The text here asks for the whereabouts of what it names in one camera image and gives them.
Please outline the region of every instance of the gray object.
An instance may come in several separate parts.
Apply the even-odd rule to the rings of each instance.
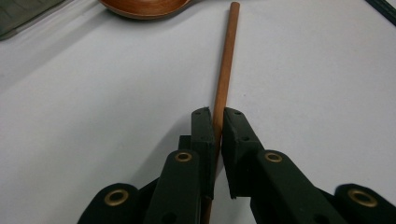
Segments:
[[[10,38],[23,27],[65,0],[1,0],[0,40]]]

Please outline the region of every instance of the wooden bowl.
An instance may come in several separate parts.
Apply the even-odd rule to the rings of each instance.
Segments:
[[[99,0],[105,7],[124,17],[153,20],[172,14],[191,0]]]

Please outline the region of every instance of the wooden dowel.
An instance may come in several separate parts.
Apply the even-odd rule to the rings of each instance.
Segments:
[[[228,87],[230,83],[231,67],[233,64],[233,47],[235,44],[236,27],[239,17],[239,3],[232,2],[228,18],[227,33],[224,41],[224,49],[220,66],[218,89],[216,92],[215,109],[213,112],[213,130],[216,139],[216,164],[219,160],[221,132],[223,126],[223,112],[227,103]],[[201,224],[208,224],[211,199],[202,199]]]

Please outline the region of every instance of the white table surface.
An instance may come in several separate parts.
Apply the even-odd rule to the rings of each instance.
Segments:
[[[230,3],[133,21],[73,1],[0,42],[0,222],[77,223],[100,189],[156,178],[213,107]],[[227,106],[315,186],[396,204],[396,27],[363,0],[240,3]],[[215,197],[211,223],[255,223],[224,170]]]

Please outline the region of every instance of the white surface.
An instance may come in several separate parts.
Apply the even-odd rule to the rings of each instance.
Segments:
[[[396,28],[361,0],[241,3],[228,106],[317,187],[396,204]],[[100,189],[157,177],[214,103],[229,5],[131,21],[74,1],[0,42],[0,222],[77,223]],[[211,223],[255,223],[224,172],[215,197]]]

